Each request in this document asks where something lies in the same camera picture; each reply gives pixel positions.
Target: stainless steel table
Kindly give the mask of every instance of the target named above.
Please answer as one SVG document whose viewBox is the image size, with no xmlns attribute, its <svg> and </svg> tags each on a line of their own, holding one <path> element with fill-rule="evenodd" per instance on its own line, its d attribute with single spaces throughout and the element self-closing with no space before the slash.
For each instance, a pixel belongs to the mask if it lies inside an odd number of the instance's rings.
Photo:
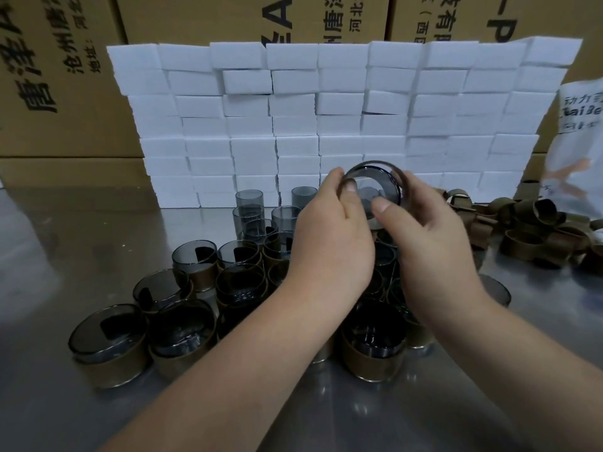
<svg viewBox="0 0 603 452">
<path fill-rule="evenodd" d="M 91 312 L 131 302 L 134 284 L 193 239 L 234 237 L 230 210 L 159 210 L 148 190 L 0 190 L 0 442 L 5 451 L 91 451 L 166 386 L 151 369 L 104 392 L 84 385 L 67 339 Z M 482 272 L 511 310 L 603 366 L 603 283 L 488 253 Z M 439 346 L 408 353 L 372 385 L 336 360 L 311 367 L 260 450 L 528 449 Z"/>
</svg>

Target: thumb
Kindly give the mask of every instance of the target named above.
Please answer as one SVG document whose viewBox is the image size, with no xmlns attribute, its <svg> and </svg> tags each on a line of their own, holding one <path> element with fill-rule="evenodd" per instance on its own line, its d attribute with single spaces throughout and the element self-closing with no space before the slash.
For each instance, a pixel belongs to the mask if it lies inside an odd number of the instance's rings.
<svg viewBox="0 0 603 452">
<path fill-rule="evenodd" d="M 402 253 L 415 246 L 417 239 L 424 237 L 426 229 L 408 211 L 391 201 L 378 196 L 373 199 L 372 210 Z"/>
</svg>

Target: right hand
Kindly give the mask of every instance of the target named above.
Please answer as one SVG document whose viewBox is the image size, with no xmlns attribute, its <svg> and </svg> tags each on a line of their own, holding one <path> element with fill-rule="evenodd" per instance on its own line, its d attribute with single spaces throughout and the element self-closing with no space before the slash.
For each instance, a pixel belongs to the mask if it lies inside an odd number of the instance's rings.
<svg viewBox="0 0 603 452">
<path fill-rule="evenodd" d="M 413 215 L 382 197 L 373 200 L 372 210 L 398 246 L 406 303 L 430 326 L 483 301 L 485 291 L 461 219 L 432 187 L 406 175 Z"/>
</svg>

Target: white plastic bag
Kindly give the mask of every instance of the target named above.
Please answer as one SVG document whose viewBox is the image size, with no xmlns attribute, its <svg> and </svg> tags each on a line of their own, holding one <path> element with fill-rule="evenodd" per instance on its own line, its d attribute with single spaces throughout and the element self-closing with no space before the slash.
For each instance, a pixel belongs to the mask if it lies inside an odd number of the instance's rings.
<svg viewBox="0 0 603 452">
<path fill-rule="evenodd" d="M 603 79 L 562 85 L 559 98 L 541 195 L 559 211 L 603 218 Z"/>
</svg>

